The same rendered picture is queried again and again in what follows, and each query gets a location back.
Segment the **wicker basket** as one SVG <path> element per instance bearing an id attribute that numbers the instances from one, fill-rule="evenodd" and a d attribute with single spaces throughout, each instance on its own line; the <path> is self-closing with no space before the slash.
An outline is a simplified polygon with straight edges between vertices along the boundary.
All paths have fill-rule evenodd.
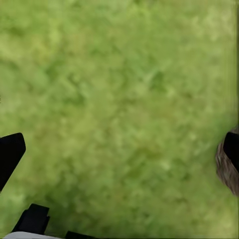
<path id="1" fill-rule="evenodd" d="M 239 126 L 234 127 L 231 132 L 239 134 Z M 220 142 L 216 153 L 217 176 L 231 193 L 239 197 L 239 172 L 223 150 L 224 141 L 225 138 Z"/>

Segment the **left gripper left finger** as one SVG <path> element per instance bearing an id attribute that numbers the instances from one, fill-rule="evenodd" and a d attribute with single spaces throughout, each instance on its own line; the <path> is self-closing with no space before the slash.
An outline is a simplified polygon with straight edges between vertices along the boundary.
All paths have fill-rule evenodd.
<path id="1" fill-rule="evenodd" d="M 0 138 L 0 192 L 26 152 L 21 132 Z"/>

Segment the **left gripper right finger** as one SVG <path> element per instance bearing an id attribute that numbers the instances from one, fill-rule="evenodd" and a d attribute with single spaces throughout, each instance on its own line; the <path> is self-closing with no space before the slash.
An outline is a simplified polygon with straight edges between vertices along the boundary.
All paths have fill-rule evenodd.
<path id="1" fill-rule="evenodd" d="M 223 150 L 239 172 L 239 134 L 228 132 L 225 136 Z"/>

